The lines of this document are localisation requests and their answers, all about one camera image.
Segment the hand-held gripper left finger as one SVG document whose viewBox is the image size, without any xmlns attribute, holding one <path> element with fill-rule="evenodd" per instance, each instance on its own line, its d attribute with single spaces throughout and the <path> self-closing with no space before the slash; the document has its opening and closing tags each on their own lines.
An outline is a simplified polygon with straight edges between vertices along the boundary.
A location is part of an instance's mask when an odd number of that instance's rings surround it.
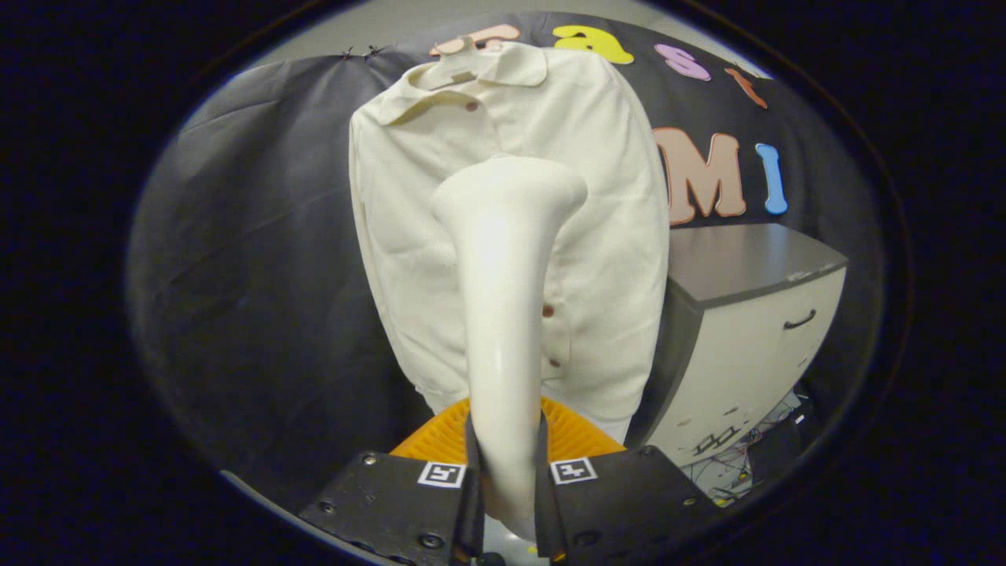
<svg viewBox="0 0 1006 566">
<path fill-rule="evenodd" d="M 390 454 L 354 456 L 299 512 L 306 523 L 406 565 L 470 565 L 483 551 L 480 451 L 463 400 Z"/>
</svg>

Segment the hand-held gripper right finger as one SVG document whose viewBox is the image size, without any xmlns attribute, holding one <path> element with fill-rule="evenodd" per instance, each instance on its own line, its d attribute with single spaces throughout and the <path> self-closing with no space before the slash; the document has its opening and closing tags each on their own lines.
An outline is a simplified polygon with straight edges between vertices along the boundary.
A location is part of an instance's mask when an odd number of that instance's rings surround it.
<svg viewBox="0 0 1006 566">
<path fill-rule="evenodd" d="M 549 563 L 654 563 L 707 533 L 720 509 L 659 448 L 622 447 L 542 398 L 534 523 Z"/>
</svg>

